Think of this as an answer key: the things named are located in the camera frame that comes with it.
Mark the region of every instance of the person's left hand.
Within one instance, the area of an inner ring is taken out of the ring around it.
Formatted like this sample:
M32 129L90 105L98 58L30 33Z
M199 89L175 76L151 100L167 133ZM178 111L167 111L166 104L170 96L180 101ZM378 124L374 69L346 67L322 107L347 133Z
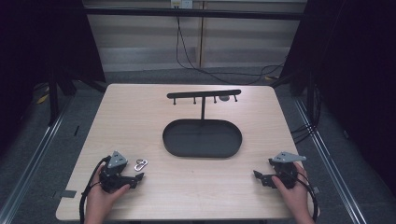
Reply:
M111 211L114 202L124 195L130 188L130 185L126 184L113 193L105 192L100 184L96 184L99 183L99 174L102 168L103 165L98 168L91 182L91 185L94 186L91 188L91 191L87 197L85 224L102 223L105 220L105 217Z

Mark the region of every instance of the black tray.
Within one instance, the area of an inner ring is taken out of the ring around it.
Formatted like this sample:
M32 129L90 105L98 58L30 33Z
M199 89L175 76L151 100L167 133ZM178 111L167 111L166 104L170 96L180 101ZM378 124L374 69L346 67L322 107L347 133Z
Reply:
M227 120L177 119L163 130L163 143L178 157L229 158L239 150L242 134Z

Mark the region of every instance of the gray carpet floor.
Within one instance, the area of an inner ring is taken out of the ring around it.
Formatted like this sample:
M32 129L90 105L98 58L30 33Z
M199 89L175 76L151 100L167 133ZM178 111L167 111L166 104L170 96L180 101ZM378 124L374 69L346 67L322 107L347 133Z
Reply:
M243 72L259 74L260 68L212 68L210 72ZM246 84L257 77L240 75L216 75L214 78L208 74L198 73L187 69L173 69L161 71L142 71L107 73L107 84L110 83L176 83L176 84L216 84L225 85L223 79L233 84ZM268 85L271 80L261 78L254 85ZM79 152L87 137L96 111L101 103L103 94L89 88L83 83L76 83L78 91L67 107L64 120L50 143L44 160L30 184L21 205L19 206L12 223L65 223L55 217L59 200L52 199L57 190L65 189L68 179L73 171ZM10 146L7 154L0 159L0 206L4 206L8 195L15 188L26 164L32 158L40 140L48 129L50 119L50 105L47 100L37 105L35 100L43 90L35 92L35 99L26 112L21 131L17 139ZM296 130L304 122L290 96L289 86L282 85L276 88L276 95L282 107L290 130ZM61 95L61 107L67 97ZM359 149L344 137L343 129L336 118L328 112L326 105L322 107L318 126L327 148L331 152L340 173L346 181L352 195L363 212L367 223L396 223L396 200L371 167L364 161ZM309 173L312 184L320 189L318 205L320 216L318 223L353 223L344 203L332 182L315 144L311 138L306 138L297 145L301 155L308 160L304 167ZM216 221L206 223L258 223L258 220L247 221ZM293 220L268 220L268 223L294 223Z

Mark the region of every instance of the light wood tabletop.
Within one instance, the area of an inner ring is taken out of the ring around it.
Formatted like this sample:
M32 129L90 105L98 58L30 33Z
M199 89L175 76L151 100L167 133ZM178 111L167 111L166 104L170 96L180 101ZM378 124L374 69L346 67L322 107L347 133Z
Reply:
M237 102L206 98L205 118L224 119L242 133L239 151L228 159L180 158L163 145L163 130L175 119L199 119L201 99L168 99L169 92L241 90ZM137 159L148 165L136 189L119 199L109 219L210 220L291 217L277 189L263 187L253 170L273 174L268 163L281 151L297 154L279 102L270 87L112 84L107 88L56 217L78 220L78 204L95 165L117 150L135 176Z

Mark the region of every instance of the person's right hand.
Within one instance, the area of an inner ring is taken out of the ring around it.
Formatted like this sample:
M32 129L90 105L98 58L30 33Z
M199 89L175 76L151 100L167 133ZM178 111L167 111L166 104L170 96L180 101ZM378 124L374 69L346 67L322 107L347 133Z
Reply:
M294 163L297 168L297 172L306 175L306 171L297 162ZM306 180L303 176L298 175L298 178L306 184ZM283 200L286 206L289 208L294 216L295 221L298 224L311 224L315 223L309 214L308 210L308 195L306 188L300 183L296 182L296 185L292 189L287 189L283 185L282 181L275 175L273 175L272 180L282 194Z

